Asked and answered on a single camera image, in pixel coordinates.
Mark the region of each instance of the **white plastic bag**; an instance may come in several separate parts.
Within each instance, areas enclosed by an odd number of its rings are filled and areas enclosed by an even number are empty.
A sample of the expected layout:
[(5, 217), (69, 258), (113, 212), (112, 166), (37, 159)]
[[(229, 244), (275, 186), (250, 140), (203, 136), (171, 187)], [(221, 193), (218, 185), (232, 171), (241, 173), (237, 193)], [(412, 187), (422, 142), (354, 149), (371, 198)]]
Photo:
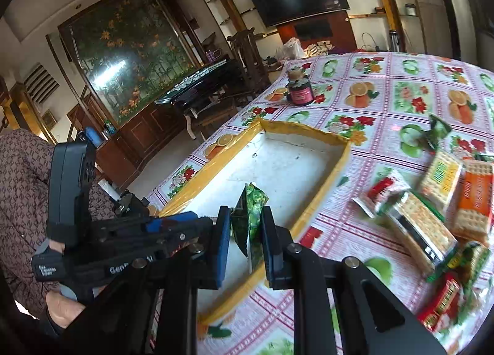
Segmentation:
[(302, 49), (300, 40), (298, 38), (292, 37), (283, 45), (283, 47), (279, 47), (276, 50), (275, 58), (283, 63), (284, 61), (290, 59), (307, 58), (307, 55)]

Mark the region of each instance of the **orange cracker package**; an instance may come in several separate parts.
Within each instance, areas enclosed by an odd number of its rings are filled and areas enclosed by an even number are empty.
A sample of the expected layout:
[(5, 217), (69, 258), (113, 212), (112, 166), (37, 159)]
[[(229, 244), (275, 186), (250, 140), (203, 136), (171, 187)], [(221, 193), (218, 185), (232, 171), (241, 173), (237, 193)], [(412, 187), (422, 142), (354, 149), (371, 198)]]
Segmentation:
[(493, 181), (494, 164), (465, 161), (465, 182), (451, 230), (453, 235), (487, 244), (492, 221)]

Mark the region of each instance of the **floor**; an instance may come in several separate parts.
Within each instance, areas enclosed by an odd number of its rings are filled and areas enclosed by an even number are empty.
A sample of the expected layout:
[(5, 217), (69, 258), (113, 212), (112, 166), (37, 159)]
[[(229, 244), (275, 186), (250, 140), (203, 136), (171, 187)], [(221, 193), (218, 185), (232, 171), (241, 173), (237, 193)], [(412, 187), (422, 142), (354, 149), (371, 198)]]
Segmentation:
[(160, 182), (175, 171), (202, 142), (200, 136), (196, 140), (192, 140), (187, 131), (182, 130), (149, 161), (141, 174), (129, 185), (128, 190), (139, 199), (146, 197)]

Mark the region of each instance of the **brown patterned pants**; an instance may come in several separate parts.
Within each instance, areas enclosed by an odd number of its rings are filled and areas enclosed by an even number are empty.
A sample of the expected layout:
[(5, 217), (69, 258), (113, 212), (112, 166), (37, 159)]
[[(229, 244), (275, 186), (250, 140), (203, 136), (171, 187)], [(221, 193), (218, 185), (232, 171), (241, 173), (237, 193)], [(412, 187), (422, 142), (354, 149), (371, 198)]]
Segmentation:
[[(58, 285), (36, 281), (31, 270), (31, 256), (45, 240), (53, 148), (24, 129), (0, 137), (0, 264), (14, 299), (36, 317), (46, 293)], [(108, 195), (93, 185), (92, 218), (114, 217), (112, 207)]]

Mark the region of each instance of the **tablecloth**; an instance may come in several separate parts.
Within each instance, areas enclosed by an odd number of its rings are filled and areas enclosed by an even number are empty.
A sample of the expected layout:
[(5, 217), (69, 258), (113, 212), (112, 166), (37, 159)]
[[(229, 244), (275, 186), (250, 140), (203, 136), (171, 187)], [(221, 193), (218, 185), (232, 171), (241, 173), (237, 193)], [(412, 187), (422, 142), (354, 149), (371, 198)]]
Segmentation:
[[(273, 94), (286, 86), (287, 70), (294, 66), (305, 69), (314, 89), (315, 100), (305, 107), (296, 107), (283, 95)], [(362, 261), (385, 261), (391, 267), (388, 287), (412, 312), (417, 312), (432, 294), (433, 286), (422, 278), (383, 219), (370, 219), (351, 199), (390, 168), (416, 185), (432, 158), (411, 144), (408, 135), (412, 129), (427, 130), (430, 113), (453, 127), (443, 142), (448, 152), (465, 158), (494, 151), (494, 74), (448, 58), (408, 53), (359, 52), (290, 61), (265, 92), (194, 151), (153, 190), (149, 200), (158, 208), (166, 205), (214, 155), (208, 153), (208, 146), (220, 136), (240, 133), (257, 116), (302, 122), (339, 133), (353, 144), (349, 165), (341, 185), (327, 197), (298, 240), (325, 258), (341, 260), (352, 255)], [(449, 215), (455, 209), (453, 202)], [(487, 285), (492, 276), (493, 258), (481, 273), (479, 286)], [(476, 328), (493, 302), (491, 295)], [(273, 291), (261, 283), (220, 322), (203, 326), (198, 354), (293, 352), (292, 291)], [(341, 352), (339, 334), (337, 345)]]

